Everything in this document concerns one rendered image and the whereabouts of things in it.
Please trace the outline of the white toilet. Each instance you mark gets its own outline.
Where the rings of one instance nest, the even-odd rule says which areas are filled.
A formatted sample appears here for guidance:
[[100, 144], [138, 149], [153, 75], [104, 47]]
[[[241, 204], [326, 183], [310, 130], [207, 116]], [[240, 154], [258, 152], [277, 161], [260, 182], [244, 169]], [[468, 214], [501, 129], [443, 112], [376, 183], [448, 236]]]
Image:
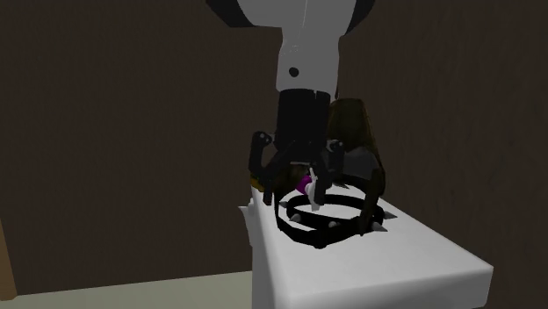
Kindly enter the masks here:
[[278, 229], [253, 189], [243, 213], [252, 247], [252, 309], [476, 309], [494, 268], [386, 201], [384, 231], [316, 249]]

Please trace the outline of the black spiked collar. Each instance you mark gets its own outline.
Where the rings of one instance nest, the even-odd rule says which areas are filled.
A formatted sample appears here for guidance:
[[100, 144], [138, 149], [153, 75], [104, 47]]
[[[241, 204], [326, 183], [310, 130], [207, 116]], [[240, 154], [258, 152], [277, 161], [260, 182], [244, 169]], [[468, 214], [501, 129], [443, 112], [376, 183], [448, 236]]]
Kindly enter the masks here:
[[360, 229], [360, 216], [351, 219], [339, 219], [321, 214], [305, 212], [299, 209], [299, 206], [308, 205], [308, 197], [297, 195], [285, 202], [285, 212], [288, 218], [298, 214], [300, 216], [299, 224], [309, 227], [309, 230], [303, 230], [291, 226], [287, 221], [279, 216], [279, 206], [284, 195], [280, 191], [273, 194], [274, 212], [278, 229], [284, 232], [290, 239], [298, 243], [312, 246], [317, 249], [325, 248], [328, 245], [349, 239], [352, 236], [379, 231], [386, 232], [383, 227], [385, 219], [395, 219], [396, 216], [386, 212], [381, 206], [374, 208], [370, 225], [362, 233]]

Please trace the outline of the purple and white toy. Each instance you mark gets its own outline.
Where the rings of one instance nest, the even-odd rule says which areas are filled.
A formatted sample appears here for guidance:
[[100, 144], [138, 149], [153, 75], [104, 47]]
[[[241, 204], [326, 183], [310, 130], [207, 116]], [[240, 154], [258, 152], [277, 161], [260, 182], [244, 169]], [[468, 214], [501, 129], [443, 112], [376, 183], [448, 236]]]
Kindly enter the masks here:
[[318, 177], [315, 175], [312, 168], [301, 178], [299, 181], [296, 190], [303, 195], [306, 195], [308, 201], [311, 205], [311, 210], [317, 212], [320, 210], [321, 205], [317, 204], [315, 201], [315, 189], [317, 186]]

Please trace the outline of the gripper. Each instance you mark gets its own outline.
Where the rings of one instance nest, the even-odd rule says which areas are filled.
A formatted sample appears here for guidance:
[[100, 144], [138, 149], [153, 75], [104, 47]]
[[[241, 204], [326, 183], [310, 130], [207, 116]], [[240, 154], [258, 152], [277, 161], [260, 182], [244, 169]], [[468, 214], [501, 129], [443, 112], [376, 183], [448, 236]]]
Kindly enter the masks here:
[[[343, 170], [344, 147], [327, 140], [331, 96], [323, 91], [289, 89], [279, 93], [276, 132], [253, 133], [249, 152], [250, 184], [263, 193], [266, 205], [278, 206], [301, 180], [301, 166], [315, 158], [315, 203], [324, 205], [325, 192]], [[276, 153], [263, 166], [263, 151]]]

